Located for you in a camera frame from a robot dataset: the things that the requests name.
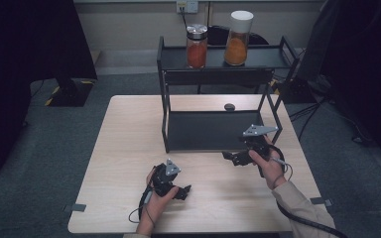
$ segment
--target wooden table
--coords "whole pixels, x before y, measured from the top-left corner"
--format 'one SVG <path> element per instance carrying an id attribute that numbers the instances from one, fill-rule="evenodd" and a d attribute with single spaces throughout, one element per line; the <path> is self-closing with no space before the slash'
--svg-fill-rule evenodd
<path id="1" fill-rule="evenodd" d="M 172 95 L 171 98 L 175 110 L 223 110 L 224 104 L 230 102 L 236 110 L 244 110 L 257 108 L 260 96 Z M 261 114 L 265 126 L 275 126 L 268 106 L 263 106 Z M 70 232 L 134 232 L 137 224 L 131 223 L 128 216 L 138 206 L 151 168 L 165 163 L 167 158 L 182 169 L 174 184 L 182 187 L 191 184 L 192 187 L 185 201 L 172 200 L 155 232 L 291 230 L 257 167 L 234 167 L 219 152 L 166 154 L 162 116 L 160 95 L 111 99 L 76 200 L 86 208 L 83 212 L 72 212 Z M 318 187 L 284 106 L 279 108 L 279 116 L 284 130 L 276 146 L 293 166 L 292 181 L 306 197 L 318 197 Z M 131 217 L 138 220 L 136 212 Z"/>

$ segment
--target black curtain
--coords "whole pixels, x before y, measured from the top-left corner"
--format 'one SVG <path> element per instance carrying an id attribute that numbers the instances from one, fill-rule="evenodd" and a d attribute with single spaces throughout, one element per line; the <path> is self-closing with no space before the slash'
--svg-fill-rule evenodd
<path id="1" fill-rule="evenodd" d="M 18 138 L 30 83 L 97 79 L 73 1 L 0 1 L 0 168 Z"/>
<path id="2" fill-rule="evenodd" d="M 341 5 L 321 73 L 381 148 L 381 0 Z"/>
<path id="3" fill-rule="evenodd" d="M 338 18 L 340 5 L 340 0 L 327 0 L 323 3 L 312 28 L 311 37 L 296 78 L 310 82 L 317 81 Z"/>

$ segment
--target shelf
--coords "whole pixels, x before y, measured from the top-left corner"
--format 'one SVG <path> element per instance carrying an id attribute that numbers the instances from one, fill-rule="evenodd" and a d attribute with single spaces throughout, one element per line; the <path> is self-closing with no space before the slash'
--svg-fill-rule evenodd
<path id="1" fill-rule="evenodd" d="M 238 140 L 251 124 L 262 125 L 259 111 L 192 111 L 169 114 L 172 151 L 243 150 Z"/>
<path id="2" fill-rule="evenodd" d="M 224 61 L 225 47 L 208 47 L 204 68 L 187 66 L 186 47 L 166 47 L 160 38 L 157 55 L 160 90 L 163 102 L 163 139 L 166 152 L 174 151 L 221 151 L 243 150 L 245 145 L 238 136 L 251 124 L 262 125 L 261 106 L 265 100 L 272 109 L 279 130 L 272 142 L 275 143 L 283 130 L 277 109 L 277 102 L 269 95 L 269 82 L 276 68 L 287 68 L 285 80 L 288 85 L 299 56 L 283 37 L 278 46 L 250 46 L 244 65 L 232 66 Z M 260 85 L 264 92 L 257 110 L 251 111 L 173 111 L 170 104 L 171 86 L 203 84 L 254 85 L 256 93 Z"/>

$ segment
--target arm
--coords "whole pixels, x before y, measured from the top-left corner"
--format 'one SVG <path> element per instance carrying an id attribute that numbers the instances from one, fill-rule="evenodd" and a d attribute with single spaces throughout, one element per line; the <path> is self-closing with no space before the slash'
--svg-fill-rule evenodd
<path id="1" fill-rule="evenodd" d="M 147 184 L 150 182 L 154 169 L 147 175 Z M 162 216 L 167 204 L 178 193 L 179 188 L 174 186 L 165 196 L 158 196 L 154 191 L 147 204 L 144 204 L 141 220 L 138 224 L 136 234 L 125 234 L 124 238 L 146 238 L 151 237 L 155 224 Z"/>
<path id="2" fill-rule="evenodd" d="M 277 186 L 272 194 L 277 199 L 278 203 L 290 213 L 303 217 L 307 220 L 314 221 L 329 227 L 334 228 L 332 217 L 316 206 L 314 206 L 290 181 L 286 181 Z M 300 224 L 299 222 L 290 220 L 293 230 L 293 236 L 298 237 L 317 237 L 327 238 L 334 237 L 326 232 L 316 228 Z"/>
<path id="3" fill-rule="evenodd" d="M 265 176 L 267 186 L 273 190 L 272 193 L 278 203 L 290 213 L 303 217 L 307 220 L 314 221 L 334 228 L 332 217 L 326 211 L 315 207 L 306 197 L 293 185 L 292 182 L 284 178 L 281 165 L 274 160 L 266 161 L 255 151 L 249 151 L 249 155 L 259 165 Z M 270 152 L 270 157 L 280 159 L 276 151 Z M 313 227 L 290 220 L 295 238 L 299 237 L 334 237 L 326 232 L 320 231 Z"/>

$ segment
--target gray carpet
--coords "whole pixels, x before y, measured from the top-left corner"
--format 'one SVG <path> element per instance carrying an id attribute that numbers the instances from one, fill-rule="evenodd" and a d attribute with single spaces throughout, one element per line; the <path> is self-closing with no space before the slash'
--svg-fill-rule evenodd
<path id="1" fill-rule="evenodd" d="M 121 237 L 72 235 L 69 213 L 96 141 L 110 98 L 119 94 L 159 94 L 156 73 L 99 76 L 84 107 L 46 107 L 54 80 L 32 84 L 28 125 L 0 172 L 0 237 Z M 253 89 L 203 87 L 202 92 L 251 93 Z M 175 93 L 196 93 L 177 87 Z M 287 104 L 289 114 L 308 104 Z M 300 133 L 307 116 L 294 122 Z M 378 148 L 351 141 L 353 126 L 324 103 L 301 139 L 318 188 L 334 205 L 328 208 L 348 237 L 381 237 L 381 167 Z"/>

